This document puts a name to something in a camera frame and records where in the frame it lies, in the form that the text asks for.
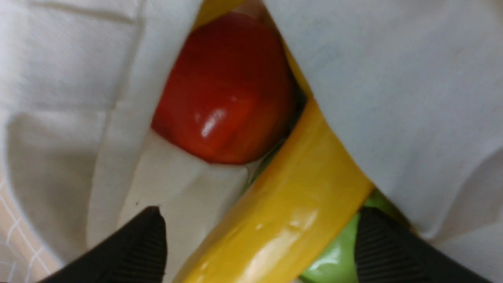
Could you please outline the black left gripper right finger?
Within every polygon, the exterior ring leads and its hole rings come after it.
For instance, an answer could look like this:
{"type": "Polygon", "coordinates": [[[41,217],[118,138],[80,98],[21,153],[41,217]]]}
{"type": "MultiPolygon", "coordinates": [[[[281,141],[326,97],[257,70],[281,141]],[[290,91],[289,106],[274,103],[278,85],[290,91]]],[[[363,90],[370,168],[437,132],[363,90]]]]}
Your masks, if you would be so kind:
{"type": "Polygon", "coordinates": [[[486,283],[377,208],[360,209],[354,262],[360,283],[486,283]]]}

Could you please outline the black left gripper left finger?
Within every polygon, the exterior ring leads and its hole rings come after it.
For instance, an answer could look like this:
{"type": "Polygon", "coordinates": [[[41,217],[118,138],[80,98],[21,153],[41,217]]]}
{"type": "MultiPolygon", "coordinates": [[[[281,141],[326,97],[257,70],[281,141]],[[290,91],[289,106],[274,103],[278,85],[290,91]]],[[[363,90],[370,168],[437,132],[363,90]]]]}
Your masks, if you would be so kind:
{"type": "Polygon", "coordinates": [[[127,224],[45,283],[161,283],[168,245],[157,206],[144,208],[127,224]]]}

